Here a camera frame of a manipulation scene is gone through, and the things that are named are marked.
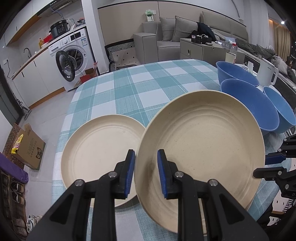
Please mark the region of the red open cardboard box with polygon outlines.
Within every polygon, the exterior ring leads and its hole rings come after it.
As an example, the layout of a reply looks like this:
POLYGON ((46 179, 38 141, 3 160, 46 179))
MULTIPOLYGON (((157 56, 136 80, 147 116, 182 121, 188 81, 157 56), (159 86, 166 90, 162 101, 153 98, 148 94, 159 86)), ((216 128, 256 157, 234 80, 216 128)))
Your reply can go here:
POLYGON ((98 62, 94 62, 92 68, 89 68, 89 69, 85 70, 85 74, 83 74, 82 76, 79 77, 78 82, 74 86, 75 88, 80 86, 81 84, 85 83, 86 81, 98 76, 97 63, 98 62))

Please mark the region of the clear plastic bottle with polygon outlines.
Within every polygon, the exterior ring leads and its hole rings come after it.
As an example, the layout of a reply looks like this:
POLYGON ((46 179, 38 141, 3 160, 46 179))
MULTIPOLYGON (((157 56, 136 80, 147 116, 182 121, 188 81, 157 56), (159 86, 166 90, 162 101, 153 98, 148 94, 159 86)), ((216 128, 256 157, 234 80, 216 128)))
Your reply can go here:
POLYGON ((232 43, 232 47, 231 47, 229 53, 231 53, 234 56, 233 57, 233 64, 235 64, 235 61, 236 61, 237 50, 238 50, 238 46, 236 45, 236 43, 232 43))

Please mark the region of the beige plate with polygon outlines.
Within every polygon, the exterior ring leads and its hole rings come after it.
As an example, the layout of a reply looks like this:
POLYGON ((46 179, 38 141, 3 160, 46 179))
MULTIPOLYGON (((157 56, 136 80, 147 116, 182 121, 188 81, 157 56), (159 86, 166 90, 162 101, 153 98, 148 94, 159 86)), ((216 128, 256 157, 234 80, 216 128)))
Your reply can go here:
POLYGON ((61 175, 66 188, 77 179, 99 179, 136 150, 145 127, 134 118, 104 115, 79 127, 67 141, 61 158, 61 175))
POLYGON ((134 181, 148 216, 176 232, 178 202, 162 194, 157 152, 196 180, 216 179, 249 208, 260 180, 253 171, 265 162, 261 130, 251 112, 237 99, 216 90, 183 94, 164 106, 150 121, 140 141, 134 181))

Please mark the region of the cream tumbler cup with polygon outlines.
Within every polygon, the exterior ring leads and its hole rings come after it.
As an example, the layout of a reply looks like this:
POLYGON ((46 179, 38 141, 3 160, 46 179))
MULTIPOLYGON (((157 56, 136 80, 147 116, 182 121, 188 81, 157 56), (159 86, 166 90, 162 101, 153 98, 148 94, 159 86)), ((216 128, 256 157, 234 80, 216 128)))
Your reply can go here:
POLYGON ((236 60, 236 54, 227 52, 225 55, 225 62, 234 64, 236 60))

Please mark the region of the grey sofa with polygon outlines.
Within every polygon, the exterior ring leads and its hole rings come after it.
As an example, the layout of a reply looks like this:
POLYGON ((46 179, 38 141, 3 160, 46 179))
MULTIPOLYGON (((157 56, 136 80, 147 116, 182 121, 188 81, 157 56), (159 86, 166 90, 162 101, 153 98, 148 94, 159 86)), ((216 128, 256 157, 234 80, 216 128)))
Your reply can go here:
POLYGON ((142 32, 133 36, 136 56, 140 64, 177 60, 180 57, 180 39, 191 39, 192 34, 205 34, 212 38, 212 42, 236 43, 240 49, 256 57, 274 60, 282 74, 289 77, 294 74, 271 47, 249 43, 245 25, 209 11, 201 12, 197 22, 175 16, 143 23, 142 32))

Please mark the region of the grey drawer cabinet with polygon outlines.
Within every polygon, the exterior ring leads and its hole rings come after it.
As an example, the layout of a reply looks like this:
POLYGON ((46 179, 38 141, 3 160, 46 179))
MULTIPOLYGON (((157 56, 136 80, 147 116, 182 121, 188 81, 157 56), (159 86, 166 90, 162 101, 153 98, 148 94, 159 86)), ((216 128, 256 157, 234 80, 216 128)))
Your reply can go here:
POLYGON ((214 42, 208 46, 193 43, 191 39, 180 39, 180 59, 197 59, 216 66, 216 62, 225 61, 228 52, 228 49, 214 42))

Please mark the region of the black pressure cooker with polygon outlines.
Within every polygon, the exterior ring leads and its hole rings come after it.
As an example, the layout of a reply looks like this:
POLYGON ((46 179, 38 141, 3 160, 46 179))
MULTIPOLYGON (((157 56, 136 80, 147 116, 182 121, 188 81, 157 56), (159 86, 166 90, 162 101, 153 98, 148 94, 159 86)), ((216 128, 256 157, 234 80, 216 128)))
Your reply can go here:
POLYGON ((67 33, 69 31, 68 23, 66 20, 61 20, 50 27, 50 33, 52 35, 53 39, 56 39, 57 37, 60 37, 64 33, 67 33))

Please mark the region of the white electric kettle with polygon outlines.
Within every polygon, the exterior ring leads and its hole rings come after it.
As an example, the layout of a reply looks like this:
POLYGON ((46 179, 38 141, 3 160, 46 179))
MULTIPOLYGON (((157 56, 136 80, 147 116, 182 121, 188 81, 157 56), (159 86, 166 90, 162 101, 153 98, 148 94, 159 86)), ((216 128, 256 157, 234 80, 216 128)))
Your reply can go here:
POLYGON ((261 86, 275 85, 278 73, 276 66, 262 58, 256 78, 261 86))

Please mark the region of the cardboard box on floor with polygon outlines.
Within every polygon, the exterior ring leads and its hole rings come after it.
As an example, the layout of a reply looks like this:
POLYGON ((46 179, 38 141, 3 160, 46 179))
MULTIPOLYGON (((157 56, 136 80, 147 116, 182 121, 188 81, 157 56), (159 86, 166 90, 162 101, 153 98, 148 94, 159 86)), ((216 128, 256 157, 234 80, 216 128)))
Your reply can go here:
POLYGON ((12 156, 33 170, 39 170, 46 143, 29 123, 20 129, 10 150, 12 156))

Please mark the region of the large blue bowl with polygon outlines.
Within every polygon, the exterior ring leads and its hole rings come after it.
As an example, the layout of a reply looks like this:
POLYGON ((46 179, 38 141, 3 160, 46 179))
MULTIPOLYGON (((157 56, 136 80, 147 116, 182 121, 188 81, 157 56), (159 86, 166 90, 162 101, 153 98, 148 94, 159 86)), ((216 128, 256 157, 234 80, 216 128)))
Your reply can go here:
POLYGON ((220 84, 220 89, 235 97, 249 109, 264 135, 278 129, 280 118, 276 107, 257 87, 243 80, 226 79, 220 84))

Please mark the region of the purple yoga mat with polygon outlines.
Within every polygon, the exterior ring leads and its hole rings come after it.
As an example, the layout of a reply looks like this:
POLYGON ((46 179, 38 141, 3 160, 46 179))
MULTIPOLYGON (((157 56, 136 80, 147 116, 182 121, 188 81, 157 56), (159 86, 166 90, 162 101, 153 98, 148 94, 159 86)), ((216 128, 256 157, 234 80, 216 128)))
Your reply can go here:
POLYGON ((29 181, 29 176, 26 171, 18 167, 16 164, 11 162, 8 158, 6 158, 2 153, 0 153, 0 167, 1 170, 15 180, 22 184, 26 184, 29 181))

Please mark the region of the black box on cabinet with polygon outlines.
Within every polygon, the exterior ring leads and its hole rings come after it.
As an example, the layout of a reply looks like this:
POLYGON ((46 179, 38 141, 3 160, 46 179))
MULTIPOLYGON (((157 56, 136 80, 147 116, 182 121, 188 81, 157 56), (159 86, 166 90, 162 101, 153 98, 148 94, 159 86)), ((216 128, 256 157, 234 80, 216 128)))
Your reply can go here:
POLYGON ((212 38, 208 37, 205 34, 202 35, 191 35, 191 42, 197 43, 197 44, 211 44, 212 38))

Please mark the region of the teal checked tablecloth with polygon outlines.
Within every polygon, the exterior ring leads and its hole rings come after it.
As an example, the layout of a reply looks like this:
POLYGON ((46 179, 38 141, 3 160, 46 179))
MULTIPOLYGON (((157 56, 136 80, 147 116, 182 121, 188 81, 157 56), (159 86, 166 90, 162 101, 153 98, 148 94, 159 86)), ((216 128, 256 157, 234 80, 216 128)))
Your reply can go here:
MULTIPOLYGON (((87 121, 107 114, 130 116, 147 126, 170 100, 195 90, 220 90, 217 68, 200 60, 173 60, 110 72, 78 87, 70 102, 53 170, 54 203, 65 191, 61 156, 67 140, 87 121)), ((262 216, 279 191, 274 181, 262 180, 248 212, 262 216)), ((117 240, 177 240, 177 234, 157 225, 136 201, 117 208, 117 240)))

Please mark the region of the light blue bowl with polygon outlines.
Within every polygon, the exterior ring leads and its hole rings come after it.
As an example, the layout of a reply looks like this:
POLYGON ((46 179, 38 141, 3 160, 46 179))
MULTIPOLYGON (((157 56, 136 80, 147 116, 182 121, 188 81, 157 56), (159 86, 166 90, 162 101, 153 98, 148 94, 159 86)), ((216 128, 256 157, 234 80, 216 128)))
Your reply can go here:
POLYGON ((280 124, 274 132, 284 133, 295 126, 295 114, 293 113, 293 110, 288 102, 270 87, 264 86, 263 92, 275 106, 280 118, 280 124))

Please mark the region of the white washing machine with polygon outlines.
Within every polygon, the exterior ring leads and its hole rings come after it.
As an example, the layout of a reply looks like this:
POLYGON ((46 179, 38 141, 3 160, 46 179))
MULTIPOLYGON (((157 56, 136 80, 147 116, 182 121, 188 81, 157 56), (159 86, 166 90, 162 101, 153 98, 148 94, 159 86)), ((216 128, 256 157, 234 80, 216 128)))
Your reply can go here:
POLYGON ((76 89, 82 84, 83 76, 96 71, 96 61, 86 27, 76 28, 54 42, 49 46, 49 53, 66 91, 76 89))

